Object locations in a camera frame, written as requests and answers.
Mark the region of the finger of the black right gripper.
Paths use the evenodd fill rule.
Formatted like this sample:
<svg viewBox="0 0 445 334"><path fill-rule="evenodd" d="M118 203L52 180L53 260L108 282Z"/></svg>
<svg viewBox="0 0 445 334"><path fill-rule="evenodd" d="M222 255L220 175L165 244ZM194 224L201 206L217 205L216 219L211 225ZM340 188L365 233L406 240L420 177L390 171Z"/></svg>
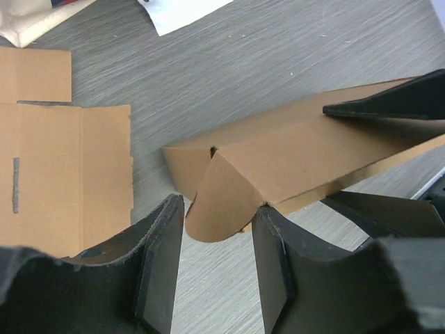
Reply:
<svg viewBox="0 0 445 334"><path fill-rule="evenodd" d="M326 105L327 116L344 118L444 119L444 70L429 72L369 97Z"/></svg>
<svg viewBox="0 0 445 334"><path fill-rule="evenodd" d="M427 200L340 191L322 200L372 238L443 237L443 209Z"/></svg>

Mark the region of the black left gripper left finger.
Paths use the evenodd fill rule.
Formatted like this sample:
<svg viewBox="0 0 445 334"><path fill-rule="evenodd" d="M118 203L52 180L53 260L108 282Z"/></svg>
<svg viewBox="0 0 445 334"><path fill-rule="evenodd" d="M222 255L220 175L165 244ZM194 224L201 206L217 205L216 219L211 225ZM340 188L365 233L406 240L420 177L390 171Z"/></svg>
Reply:
<svg viewBox="0 0 445 334"><path fill-rule="evenodd" d="M1 248L2 333L169 333L184 199L74 257Z"/></svg>

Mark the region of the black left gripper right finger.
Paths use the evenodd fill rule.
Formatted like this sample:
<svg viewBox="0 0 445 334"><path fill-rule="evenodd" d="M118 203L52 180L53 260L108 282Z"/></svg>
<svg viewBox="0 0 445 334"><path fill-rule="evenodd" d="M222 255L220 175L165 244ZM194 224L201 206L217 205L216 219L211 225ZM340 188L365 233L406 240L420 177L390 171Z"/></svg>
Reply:
<svg viewBox="0 0 445 334"><path fill-rule="evenodd" d="M267 333L443 333L444 240L383 237L354 251L269 206L252 221Z"/></svg>

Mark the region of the spare cardboard blank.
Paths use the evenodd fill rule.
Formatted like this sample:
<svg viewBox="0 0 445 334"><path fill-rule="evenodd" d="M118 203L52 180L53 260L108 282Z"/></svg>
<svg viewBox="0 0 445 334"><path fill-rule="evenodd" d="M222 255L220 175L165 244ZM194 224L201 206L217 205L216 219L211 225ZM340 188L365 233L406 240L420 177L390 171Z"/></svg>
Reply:
<svg viewBox="0 0 445 334"><path fill-rule="evenodd" d="M1 244L73 256L128 228L128 105L72 106L68 51L1 48Z"/></svg>

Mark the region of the brown cardboard box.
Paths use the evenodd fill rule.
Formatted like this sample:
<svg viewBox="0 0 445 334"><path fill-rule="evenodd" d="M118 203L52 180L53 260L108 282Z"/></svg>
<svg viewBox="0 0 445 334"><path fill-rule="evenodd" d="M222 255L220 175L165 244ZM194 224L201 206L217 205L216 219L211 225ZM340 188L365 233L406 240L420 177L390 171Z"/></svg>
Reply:
<svg viewBox="0 0 445 334"><path fill-rule="evenodd" d="M187 234L202 242L228 239L262 205L289 214L443 145L441 120L323 113L325 105L397 85L319 93L165 146L175 187L191 201Z"/></svg>

